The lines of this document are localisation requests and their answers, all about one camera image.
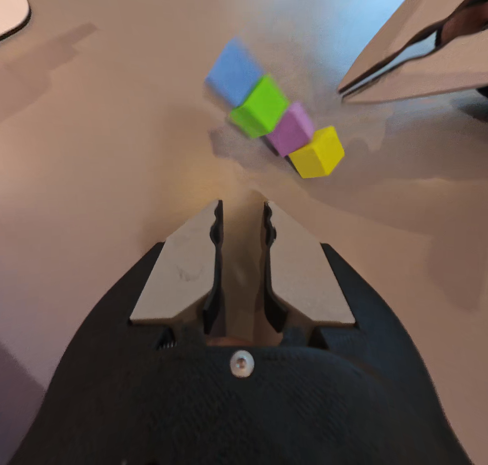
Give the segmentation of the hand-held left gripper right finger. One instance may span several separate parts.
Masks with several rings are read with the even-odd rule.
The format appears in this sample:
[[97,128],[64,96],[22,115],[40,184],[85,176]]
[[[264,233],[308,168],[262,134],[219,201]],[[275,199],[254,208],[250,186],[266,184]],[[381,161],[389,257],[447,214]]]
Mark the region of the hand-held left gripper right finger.
[[277,332],[351,328],[356,320],[319,240],[275,202],[264,205],[264,312]]

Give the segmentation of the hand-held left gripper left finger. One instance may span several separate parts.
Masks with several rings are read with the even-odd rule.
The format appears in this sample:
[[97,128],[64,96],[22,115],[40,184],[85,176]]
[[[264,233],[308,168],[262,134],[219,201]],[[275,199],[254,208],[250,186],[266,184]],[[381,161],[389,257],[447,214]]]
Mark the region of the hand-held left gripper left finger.
[[222,299],[223,201],[214,200],[163,243],[131,313],[134,324],[199,324],[212,332]]

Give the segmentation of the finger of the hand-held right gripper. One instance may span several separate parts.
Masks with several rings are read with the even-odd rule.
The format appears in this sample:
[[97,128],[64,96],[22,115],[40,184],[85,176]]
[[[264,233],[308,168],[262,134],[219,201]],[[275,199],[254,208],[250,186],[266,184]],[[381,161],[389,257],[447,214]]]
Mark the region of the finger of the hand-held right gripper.
[[395,102],[487,86],[487,30],[458,36],[384,70],[434,27],[399,43],[394,42],[392,31],[382,27],[342,79],[340,94],[345,103]]
[[458,36],[487,30],[487,0],[404,0],[383,27],[393,29],[395,43],[408,41],[421,30],[434,27],[427,38],[403,51],[386,70]]

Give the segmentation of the yellow foam cube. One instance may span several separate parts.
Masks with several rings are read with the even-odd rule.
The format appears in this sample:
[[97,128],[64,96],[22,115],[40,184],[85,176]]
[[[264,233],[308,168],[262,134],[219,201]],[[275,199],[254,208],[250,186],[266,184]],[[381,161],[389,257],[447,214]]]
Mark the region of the yellow foam cube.
[[333,126],[316,130],[307,145],[289,154],[302,179],[330,175],[344,157],[344,147]]

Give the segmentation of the purple foam cube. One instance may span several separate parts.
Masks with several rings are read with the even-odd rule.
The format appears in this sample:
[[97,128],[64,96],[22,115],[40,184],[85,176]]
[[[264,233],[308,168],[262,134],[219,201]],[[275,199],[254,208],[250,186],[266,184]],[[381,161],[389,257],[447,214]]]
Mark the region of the purple foam cube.
[[312,119],[301,102],[292,103],[266,139],[281,157],[307,145],[315,132]]

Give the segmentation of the green foam cube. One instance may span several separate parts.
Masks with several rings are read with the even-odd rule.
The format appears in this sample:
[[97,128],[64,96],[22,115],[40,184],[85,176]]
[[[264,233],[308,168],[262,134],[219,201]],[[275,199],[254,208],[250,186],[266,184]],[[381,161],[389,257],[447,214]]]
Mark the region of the green foam cube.
[[274,131],[290,106],[290,100],[271,75],[264,75],[244,102],[231,110],[229,120],[248,138]]

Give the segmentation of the blue foam cube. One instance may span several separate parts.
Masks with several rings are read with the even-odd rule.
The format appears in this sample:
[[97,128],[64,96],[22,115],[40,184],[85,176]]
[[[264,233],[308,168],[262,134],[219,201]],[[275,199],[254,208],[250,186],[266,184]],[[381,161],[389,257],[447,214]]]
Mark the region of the blue foam cube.
[[224,46],[204,82],[228,106],[236,108],[264,75],[264,69],[244,43],[233,38]]

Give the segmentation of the white rounded mat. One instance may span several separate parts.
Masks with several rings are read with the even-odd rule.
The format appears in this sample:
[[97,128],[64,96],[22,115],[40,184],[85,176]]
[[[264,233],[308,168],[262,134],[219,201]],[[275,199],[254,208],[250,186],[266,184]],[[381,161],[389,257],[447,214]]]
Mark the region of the white rounded mat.
[[1,0],[1,41],[25,28],[31,15],[28,0]]

